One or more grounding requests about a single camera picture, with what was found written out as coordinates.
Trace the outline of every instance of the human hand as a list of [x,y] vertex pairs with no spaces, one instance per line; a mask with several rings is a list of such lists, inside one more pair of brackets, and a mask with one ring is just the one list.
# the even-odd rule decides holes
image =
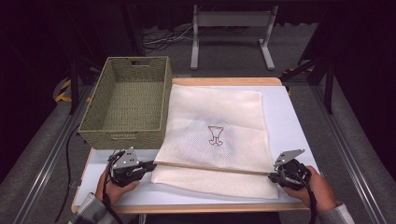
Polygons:
[[[324,212],[333,209],[337,206],[332,188],[329,182],[312,167],[306,166],[311,172],[311,179],[309,180],[309,186],[315,194],[317,199],[317,211]],[[306,188],[300,190],[294,190],[290,188],[284,188],[285,192],[293,198],[300,199],[305,206],[310,207],[310,200],[308,190]]]
[[[98,198],[101,202],[103,201],[103,187],[105,183],[105,177],[106,177],[106,170],[101,174],[95,192],[95,197]],[[124,193],[135,189],[139,185],[139,183],[140,182],[136,180],[130,183],[129,185],[121,188],[116,184],[114,184],[112,181],[109,181],[106,185],[106,193],[108,199],[110,200],[110,203],[114,204],[118,202]]]

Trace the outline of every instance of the plaid sleeve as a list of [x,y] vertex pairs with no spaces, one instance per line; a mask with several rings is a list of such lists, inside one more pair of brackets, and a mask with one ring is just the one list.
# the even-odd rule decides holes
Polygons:
[[114,217],[107,212],[105,205],[90,193],[72,216],[69,224],[109,224],[113,220]]

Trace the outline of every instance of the sleeve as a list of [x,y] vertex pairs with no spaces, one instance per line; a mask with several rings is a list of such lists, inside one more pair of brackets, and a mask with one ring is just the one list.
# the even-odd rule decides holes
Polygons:
[[347,211],[347,206],[343,203],[337,203],[337,207],[318,213],[320,224],[354,224],[352,216]]
[[109,224],[113,220],[114,217],[107,212],[105,205],[90,193],[72,216],[69,224]]

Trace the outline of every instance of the white fabric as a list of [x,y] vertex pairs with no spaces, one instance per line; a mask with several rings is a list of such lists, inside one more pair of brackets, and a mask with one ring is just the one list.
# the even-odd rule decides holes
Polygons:
[[264,175],[274,168],[259,91],[173,85],[165,139],[155,161],[154,183],[277,198],[276,185]]

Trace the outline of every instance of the dark floor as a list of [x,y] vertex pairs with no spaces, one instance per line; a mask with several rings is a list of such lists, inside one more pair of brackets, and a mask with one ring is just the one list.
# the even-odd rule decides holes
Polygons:
[[[296,66],[315,28],[315,25],[274,28],[269,44],[276,66],[274,71],[265,67],[257,43],[260,30],[252,28],[240,35],[223,30],[206,31],[200,37],[200,61],[196,71],[190,70],[190,40],[148,56],[169,56],[173,74],[181,77],[280,77],[283,70]],[[308,86],[304,78],[302,74],[284,84],[291,88],[290,99],[305,136],[336,198],[347,205],[356,223],[396,223],[393,213],[395,182],[376,156],[340,87],[335,83],[333,115],[330,116],[322,105],[323,83],[318,87]],[[84,97],[90,95],[92,87],[80,90]],[[0,186],[5,192],[0,195],[2,223],[50,223],[55,220],[67,186],[62,144],[65,140],[60,136],[67,138],[79,124],[86,107],[85,101],[82,102],[74,116],[68,115],[69,103],[58,103]],[[63,147],[57,150],[54,146]],[[75,181],[81,177],[90,148],[80,136],[72,135],[69,157],[71,178]],[[55,158],[52,165],[45,166],[50,158]],[[47,175],[42,175],[43,171],[48,171]],[[66,223],[72,215],[70,206],[75,193],[75,189],[70,191],[60,223]],[[281,212],[280,217],[284,224],[307,223],[309,212]]]

